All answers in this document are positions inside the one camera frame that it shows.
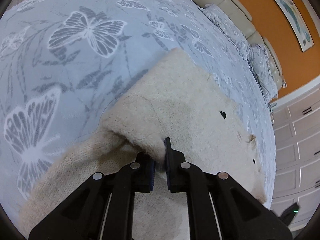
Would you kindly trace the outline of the cream knit sweater black hearts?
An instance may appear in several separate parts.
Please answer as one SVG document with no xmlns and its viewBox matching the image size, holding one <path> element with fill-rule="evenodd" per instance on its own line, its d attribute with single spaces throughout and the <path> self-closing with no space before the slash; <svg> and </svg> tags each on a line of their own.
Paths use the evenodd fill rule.
<svg viewBox="0 0 320 240">
<path fill-rule="evenodd" d="M 155 189 L 135 197 L 134 239 L 189 239 L 187 200 L 170 193 L 164 139 L 187 161 L 209 173 L 227 172 L 259 202 L 266 202 L 257 139 L 209 74 L 175 48 L 100 118 L 97 130 L 74 144 L 37 182 L 20 210 L 18 229 L 28 237 L 48 213 L 95 172 L 110 174 L 139 151 L 157 161 Z"/>
</svg>

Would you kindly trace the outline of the white panelled wardrobe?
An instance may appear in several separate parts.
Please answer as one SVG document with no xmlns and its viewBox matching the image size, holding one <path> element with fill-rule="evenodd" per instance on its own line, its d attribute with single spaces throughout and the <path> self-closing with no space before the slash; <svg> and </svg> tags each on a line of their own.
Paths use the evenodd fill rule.
<svg viewBox="0 0 320 240">
<path fill-rule="evenodd" d="M 277 172 L 271 209 L 300 210 L 291 231 L 304 228 L 319 205 L 319 78 L 277 100 L 273 109 Z"/>
</svg>

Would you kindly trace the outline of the right grey floral pillow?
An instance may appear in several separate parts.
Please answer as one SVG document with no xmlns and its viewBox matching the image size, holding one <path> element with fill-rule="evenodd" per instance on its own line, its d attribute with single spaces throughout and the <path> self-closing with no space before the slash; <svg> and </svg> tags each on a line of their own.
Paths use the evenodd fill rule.
<svg viewBox="0 0 320 240">
<path fill-rule="evenodd" d="M 255 43 L 247 53 L 250 70 L 252 71 L 262 95 L 268 104 L 278 96 L 278 89 L 271 73 L 269 56 L 263 44 Z"/>
</svg>

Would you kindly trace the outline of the grey floral pillow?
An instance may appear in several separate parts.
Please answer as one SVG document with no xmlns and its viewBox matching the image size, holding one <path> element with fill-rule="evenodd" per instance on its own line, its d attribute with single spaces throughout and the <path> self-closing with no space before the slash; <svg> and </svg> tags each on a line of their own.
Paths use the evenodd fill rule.
<svg viewBox="0 0 320 240">
<path fill-rule="evenodd" d="M 247 53 L 250 70 L 252 71 L 262 95 L 268 104 L 278 96 L 278 89 L 271 73 L 269 56 L 263 44 L 255 43 Z"/>
<path fill-rule="evenodd" d="M 232 20 L 215 4 L 209 4 L 206 8 L 200 8 L 204 15 L 213 22 L 235 45 L 237 51 L 244 60 L 248 60 L 249 43 L 243 32 L 232 22 Z"/>
</svg>

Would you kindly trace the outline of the grey butterfly print bedspread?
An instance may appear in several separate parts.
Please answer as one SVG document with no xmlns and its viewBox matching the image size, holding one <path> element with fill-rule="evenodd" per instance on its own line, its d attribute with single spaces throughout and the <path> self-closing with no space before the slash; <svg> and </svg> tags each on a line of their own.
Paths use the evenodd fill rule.
<svg viewBox="0 0 320 240">
<path fill-rule="evenodd" d="M 192 0 L 25 0 L 1 18 L 1 205 L 14 225 L 64 150 L 173 48 L 238 104 L 271 206 L 274 132 L 241 31 L 225 34 Z"/>
</svg>

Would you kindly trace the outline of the left grey floral pillow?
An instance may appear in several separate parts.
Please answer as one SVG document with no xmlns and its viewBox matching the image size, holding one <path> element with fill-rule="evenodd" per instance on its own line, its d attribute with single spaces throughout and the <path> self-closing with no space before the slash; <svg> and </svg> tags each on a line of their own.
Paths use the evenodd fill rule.
<svg viewBox="0 0 320 240">
<path fill-rule="evenodd" d="M 213 22 L 235 45 L 237 51 L 244 60 L 248 60 L 249 43 L 243 32 L 232 22 L 232 20 L 215 4 L 209 4 L 206 8 L 200 8 L 204 15 Z"/>
</svg>

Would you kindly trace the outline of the beige padded leather headboard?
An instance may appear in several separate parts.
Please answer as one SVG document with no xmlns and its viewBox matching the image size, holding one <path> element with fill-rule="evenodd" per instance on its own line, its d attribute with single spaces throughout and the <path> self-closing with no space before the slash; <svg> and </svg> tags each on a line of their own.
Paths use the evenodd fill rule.
<svg viewBox="0 0 320 240">
<path fill-rule="evenodd" d="M 192 0 L 199 7 L 205 8 L 209 4 L 217 5 L 243 32 L 249 44 L 264 44 L 270 57 L 272 77 L 278 89 L 286 88 L 283 70 L 274 48 L 266 37 L 260 35 L 252 23 L 252 16 L 239 0 Z"/>
</svg>

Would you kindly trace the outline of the framed wall painting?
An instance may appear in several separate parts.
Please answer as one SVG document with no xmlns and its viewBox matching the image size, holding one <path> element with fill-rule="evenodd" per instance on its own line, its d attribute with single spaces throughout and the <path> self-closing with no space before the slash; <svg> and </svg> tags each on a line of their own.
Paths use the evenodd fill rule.
<svg viewBox="0 0 320 240">
<path fill-rule="evenodd" d="M 274 0 L 293 29 L 302 52 L 314 45 L 310 31 L 293 0 Z"/>
</svg>

